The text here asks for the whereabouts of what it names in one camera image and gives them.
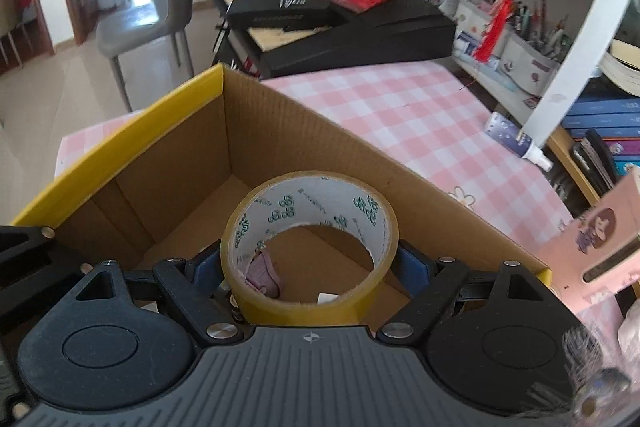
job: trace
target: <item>purple book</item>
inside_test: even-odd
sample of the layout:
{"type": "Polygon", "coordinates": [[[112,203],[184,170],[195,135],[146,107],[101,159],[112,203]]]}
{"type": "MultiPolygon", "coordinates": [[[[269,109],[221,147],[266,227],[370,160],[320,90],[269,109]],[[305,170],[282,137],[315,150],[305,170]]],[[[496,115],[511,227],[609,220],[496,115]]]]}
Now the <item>purple book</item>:
{"type": "Polygon", "coordinates": [[[640,156],[640,140],[605,140],[609,152],[614,156],[640,156]]]}

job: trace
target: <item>tan chair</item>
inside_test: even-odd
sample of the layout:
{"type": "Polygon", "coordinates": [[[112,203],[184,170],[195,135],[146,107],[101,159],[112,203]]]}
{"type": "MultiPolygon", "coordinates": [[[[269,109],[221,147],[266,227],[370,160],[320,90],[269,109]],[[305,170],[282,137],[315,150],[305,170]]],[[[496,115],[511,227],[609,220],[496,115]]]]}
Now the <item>tan chair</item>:
{"type": "Polygon", "coordinates": [[[20,55],[18,55],[18,48],[15,47],[14,37],[11,35],[11,31],[15,30],[18,26],[22,28],[24,38],[29,43],[31,51],[33,51],[33,45],[31,44],[31,40],[27,35],[27,30],[25,29],[24,24],[22,24],[22,18],[20,16],[20,12],[18,11],[16,0],[0,0],[0,50],[2,51],[2,56],[4,57],[4,63],[8,64],[9,59],[6,56],[6,51],[4,50],[4,46],[2,45],[2,38],[5,35],[8,35],[9,42],[11,42],[11,47],[14,49],[15,58],[18,59],[18,64],[20,64],[20,67],[22,67],[22,60],[20,59],[20,55]]]}

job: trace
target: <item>white bottle cap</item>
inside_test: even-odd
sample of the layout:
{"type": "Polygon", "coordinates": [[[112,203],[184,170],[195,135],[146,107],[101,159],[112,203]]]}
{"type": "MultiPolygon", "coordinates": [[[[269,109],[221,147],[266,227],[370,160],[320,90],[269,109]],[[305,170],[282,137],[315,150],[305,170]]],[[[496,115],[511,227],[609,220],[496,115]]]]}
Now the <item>white bottle cap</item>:
{"type": "Polygon", "coordinates": [[[544,153],[540,149],[538,149],[538,147],[533,144],[531,144],[531,147],[529,147],[529,150],[523,156],[523,158],[526,158],[531,163],[537,165],[545,172],[549,172],[554,166],[553,162],[549,158],[547,158],[544,153]]]}

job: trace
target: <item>chair seat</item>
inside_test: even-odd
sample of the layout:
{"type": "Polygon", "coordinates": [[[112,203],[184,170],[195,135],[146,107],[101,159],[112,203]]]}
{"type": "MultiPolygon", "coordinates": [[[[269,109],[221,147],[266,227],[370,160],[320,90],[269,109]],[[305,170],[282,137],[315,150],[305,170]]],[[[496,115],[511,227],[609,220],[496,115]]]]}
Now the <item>chair seat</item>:
{"type": "Polygon", "coordinates": [[[151,2],[101,20],[95,37],[100,53],[113,58],[170,33],[167,21],[160,20],[156,5],[151,2]]]}

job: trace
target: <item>open cardboard box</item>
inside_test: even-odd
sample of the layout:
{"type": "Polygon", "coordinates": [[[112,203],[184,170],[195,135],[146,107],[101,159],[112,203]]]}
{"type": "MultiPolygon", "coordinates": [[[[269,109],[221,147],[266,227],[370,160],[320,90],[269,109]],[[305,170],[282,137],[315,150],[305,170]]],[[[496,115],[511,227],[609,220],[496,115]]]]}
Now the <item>open cardboard box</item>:
{"type": "MultiPolygon", "coordinates": [[[[252,77],[222,66],[174,90],[57,178],[14,225],[48,225],[94,263],[124,269],[166,257],[190,259],[222,236],[252,188],[295,171],[333,171],[377,189],[393,207],[400,237],[428,257],[497,270],[546,266],[473,212],[384,153],[252,77]]],[[[315,227],[273,239],[288,301],[340,294],[372,262],[353,237],[315,227]]],[[[365,322],[373,329],[408,298],[389,276],[365,322]]]]}

